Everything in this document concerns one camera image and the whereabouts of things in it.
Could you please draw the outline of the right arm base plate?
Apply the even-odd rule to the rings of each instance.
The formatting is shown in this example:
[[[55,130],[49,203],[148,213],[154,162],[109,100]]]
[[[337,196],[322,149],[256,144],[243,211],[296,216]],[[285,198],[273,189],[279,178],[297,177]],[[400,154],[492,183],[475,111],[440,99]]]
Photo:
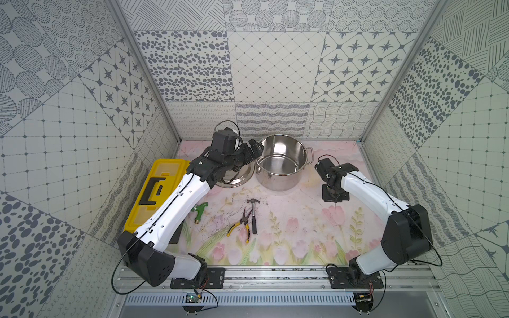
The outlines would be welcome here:
[[[384,280],[380,272],[364,274],[361,270],[351,267],[328,266],[326,272],[332,289],[383,289]]]

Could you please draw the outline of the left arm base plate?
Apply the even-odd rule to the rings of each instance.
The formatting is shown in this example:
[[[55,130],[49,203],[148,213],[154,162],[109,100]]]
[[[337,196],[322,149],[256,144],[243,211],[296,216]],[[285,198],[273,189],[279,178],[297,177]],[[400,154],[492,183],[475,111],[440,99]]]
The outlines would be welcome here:
[[[172,290],[193,290],[205,288],[207,290],[220,290],[223,288],[225,280],[225,268],[211,267],[196,280],[186,280],[184,278],[172,279],[170,288]]]

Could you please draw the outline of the stainless steel pot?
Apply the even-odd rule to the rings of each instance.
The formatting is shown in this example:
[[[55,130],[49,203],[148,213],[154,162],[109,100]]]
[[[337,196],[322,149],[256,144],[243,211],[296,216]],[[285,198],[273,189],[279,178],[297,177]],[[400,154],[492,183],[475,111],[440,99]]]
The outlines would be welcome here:
[[[261,140],[262,155],[256,160],[255,176],[265,188],[284,192],[300,182],[314,150],[288,135],[270,135]]]

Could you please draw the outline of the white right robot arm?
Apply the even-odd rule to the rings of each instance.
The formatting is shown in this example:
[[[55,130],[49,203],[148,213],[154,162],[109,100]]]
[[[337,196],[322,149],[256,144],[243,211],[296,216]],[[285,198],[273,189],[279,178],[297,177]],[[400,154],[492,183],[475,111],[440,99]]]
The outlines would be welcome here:
[[[322,199],[334,204],[351,196],[361,200],[383,222],[381,243],[349,261],[348,275],[357,284],[381,270],[394,269],[434,249],[429,215],[421,205],[409,205],[369,181],[350,163],[335,165],[319,158],[315,170],[325,182]]]

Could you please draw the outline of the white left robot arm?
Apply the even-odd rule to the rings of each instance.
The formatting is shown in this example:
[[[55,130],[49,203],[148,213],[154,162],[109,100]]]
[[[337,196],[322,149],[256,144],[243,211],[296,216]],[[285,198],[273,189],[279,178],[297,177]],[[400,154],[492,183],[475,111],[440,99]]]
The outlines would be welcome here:
[[[207,264],[194,254],[168,254],[166,248],[192,208],[228,171],[261,157],[264,147],[254,139],[245,143],[231,128],[214,132],[212,143],[193,159],[169,198],[134,233],[124,231],[117,243],[125,263],[152,287],[167,279],[185,279],[200,287]]]

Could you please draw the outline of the steel pot lid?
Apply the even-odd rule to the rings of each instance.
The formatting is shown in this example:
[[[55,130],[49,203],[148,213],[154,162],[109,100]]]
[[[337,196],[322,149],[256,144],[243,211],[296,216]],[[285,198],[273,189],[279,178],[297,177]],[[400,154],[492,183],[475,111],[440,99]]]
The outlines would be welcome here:
[[[251,162],[250,164],[242,167],[239,172],[233,172],[232,170],[228,171],[225,174],[225,177],[217,182],[217,186],[220,188],[236,188],[246,184],[255,173],[255,163]]]

